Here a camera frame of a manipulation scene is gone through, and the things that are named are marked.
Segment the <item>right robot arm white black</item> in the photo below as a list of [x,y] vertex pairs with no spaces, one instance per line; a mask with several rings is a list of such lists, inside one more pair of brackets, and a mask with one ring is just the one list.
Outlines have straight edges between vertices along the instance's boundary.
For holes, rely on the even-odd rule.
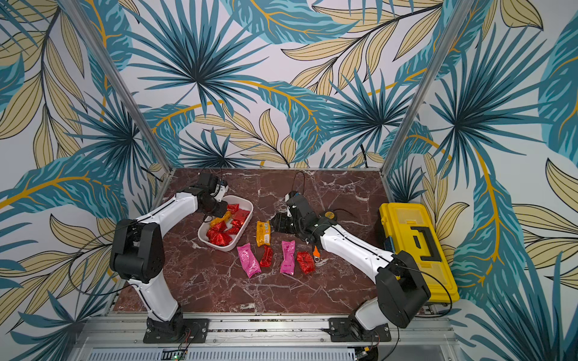
[[430,299],[430,290],[414,258],[377,248],[344,229],[337,221],[316,213],[304,195],[285,196],[286,210],[272,219],[272,228],[291,234],[313,250],[327,251],[362,271],[376,286],[376,298],[364,302],[350,316],[353,326],[372,331],[386,323],[409,326]]

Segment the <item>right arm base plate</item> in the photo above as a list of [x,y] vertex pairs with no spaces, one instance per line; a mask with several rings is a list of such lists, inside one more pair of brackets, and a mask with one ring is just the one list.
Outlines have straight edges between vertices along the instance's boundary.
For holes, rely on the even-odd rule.
[[387,323],[367,330],[350,317],[331,317],[329,326],[324,329],[332,342],[369,342],[391,341],[391,333]]

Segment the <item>yellow orange tea bag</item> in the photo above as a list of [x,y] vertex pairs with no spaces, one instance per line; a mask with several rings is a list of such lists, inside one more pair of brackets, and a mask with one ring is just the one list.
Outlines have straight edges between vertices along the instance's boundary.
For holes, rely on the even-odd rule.
[[271,231],[272,229],[269,221],[257,222],[256,242],[258,247],[271,245]]

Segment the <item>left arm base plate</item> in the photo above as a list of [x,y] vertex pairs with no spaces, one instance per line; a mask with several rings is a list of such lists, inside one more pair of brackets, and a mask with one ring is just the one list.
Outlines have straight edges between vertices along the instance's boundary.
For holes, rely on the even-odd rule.
[[183,319],[160,322],[147,319],[145,344],[204,344],[209,330],[209,319]]

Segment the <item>white plastic storage box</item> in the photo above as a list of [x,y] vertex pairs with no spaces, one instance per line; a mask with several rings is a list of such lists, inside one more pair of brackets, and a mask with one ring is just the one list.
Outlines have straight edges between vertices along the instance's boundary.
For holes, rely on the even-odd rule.
[[228,245],[224,245],[224,246],[214,245],[209,241],[209,237],[207,236],[207,232],[210,229],[210,227],[209,227],[210,224],[209,223],[206,223],[206,224],[203,223],[203,224],[201,224],[201,226],[197,232],[197,237],[201,242],[208,245],[209,247],[215,248],[216,250],[219,250],[219,251],[229,252],[229,251],[233,250],[233,248],[235,248],[238,245],[239,240],[242,238],[245,230],[247,230],[248,225],[250,224],[251,218],[252,218],[253,213],[254,213],[254,206],[249,200],[238,197],[238,196],[232,196],[232,195],[224,196],[223,200],[226,201],[229,205],[238,204],[239,208],[241,210],[248,212],[247,219],[245,220],[244,224],[240,228],[239,232],[235,235],[232,235],[232,241]]

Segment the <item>pink tea bag packet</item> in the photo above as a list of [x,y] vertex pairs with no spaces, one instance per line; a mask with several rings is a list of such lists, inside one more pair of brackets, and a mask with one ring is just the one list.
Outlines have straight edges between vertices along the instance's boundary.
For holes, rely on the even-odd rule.
[[295,241],[283,241],[281,243],[283,261],[281,262],[280,272],[285,275],[294,275],[295,269]]

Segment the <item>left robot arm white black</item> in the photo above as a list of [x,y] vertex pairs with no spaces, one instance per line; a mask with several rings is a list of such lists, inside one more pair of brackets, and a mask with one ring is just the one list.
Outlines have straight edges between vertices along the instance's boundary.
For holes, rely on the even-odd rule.
[[110,269],[138,293],[147,309],[145,343],[180,342],[200,331],[200,322],[184,319],[182,307],[172,296],[163,275],[163,237],[194,213],[222,217],[228,183],[211,173],[201,173],[197,183],[177,192],[153,211],[134,220],[118,222],[111,247]]

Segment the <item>small red tea bag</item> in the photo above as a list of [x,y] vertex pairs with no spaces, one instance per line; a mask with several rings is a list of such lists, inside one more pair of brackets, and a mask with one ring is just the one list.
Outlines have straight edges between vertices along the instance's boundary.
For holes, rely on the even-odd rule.
[[272,266],[273,250],[269,245],[264,245],[263,249],[264,253],[260,260],[260,267],[269,268],[270,266]]

